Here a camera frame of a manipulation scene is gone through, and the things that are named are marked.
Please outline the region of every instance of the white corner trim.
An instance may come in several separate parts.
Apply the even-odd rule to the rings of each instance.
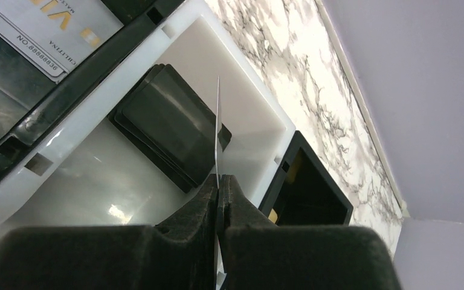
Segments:
[[[396,197],[396,200],[398,201],[399,208],[404,213],[405,218],[409,218],[410,214],[408,213],[407,203],[403,200],[403,197],[401,196],[396,180],[394,179],[394,175],[392,174],[392,170],[388,164],[387,155],[385,154],[385,151],[383,150],[383,147],[381,146],[381,142],[378,138],[378,133],[373,124],[373,120],[371,119],[371,115],[369,114],[369,110],[367,109],[364,96],[362,95],[362,92],[360,91],[360,87],[358,86],[358,82],[356,81],[355,74],[353,73],[353,69],[351,68],[349,64],[346,54],[344,53],[343,46],[341,45],[337,32],[335,31],[332,21],[330,20],[330,16],[328,15],[328,12],[326,11],[326,8],[324,7],[322,0],[314,0],[314,2],[323,20],[324,27],[326,28],[326,31],[328,32],[328,36],[330,37],[330,41],[332,42],[333,48],[335,49],[335,52],[337,53],[339,61],[341,62],[344,73],[349,81],[349,84],[351,85],[351,89],[353,90],[353,94],[358,103],[358,107],[360,108],[360,111],[362,112],[362,116],[364,117],[364,120],[366,122],[367,128],[369,129],[371,139],[373,140],[373,144],[376,148],[376,151],[378,151],[381,164],[383,165],[385,173],[387,174],[387,178],[390,183],[390,186],[392,187],[394,196]]]

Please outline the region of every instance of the black compartment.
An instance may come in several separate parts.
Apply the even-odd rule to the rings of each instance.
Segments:
[[[283,225],[348,224],[353,206],[326,171],[301,132],[294,137],[260,204]]]

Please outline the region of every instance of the white plastic divider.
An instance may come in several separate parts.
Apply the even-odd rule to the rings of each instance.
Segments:
[[[224,173],[260,205],[295,127],[206,3],[190,0],[1,182],[0,236],[22,225],[155,224],[192,197],[105,119],[154,63],[172,64],[211,109],[220,76],[232,133]],[[53,162],[42,176],[24,167],[36,153]]]

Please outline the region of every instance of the square hole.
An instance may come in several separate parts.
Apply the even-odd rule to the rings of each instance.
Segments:
[[[152,20],[152,22],[155,25],[158,25],[163,19],[163,16],[155,7],[147,12],[147,16],[150,18],[150,20]]]

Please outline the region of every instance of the rectangular slot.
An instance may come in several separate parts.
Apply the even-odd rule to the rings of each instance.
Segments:
[[[150,18],[150,20],[152,20],[152,22],[155,25],[158,25],[163,20],[163,16],[155,7],[153,7],[147,12],[147,16]]]
[[[11,160],[15,159],[21,152],[25,151],[26,149],[27,145],[13,136],[6,139],[0,145],[0,153]]]
[[[42,176],[51,165],[53,165],[52,161],[37,153],[26,163],[25,168],[36,173],[38,176]]]

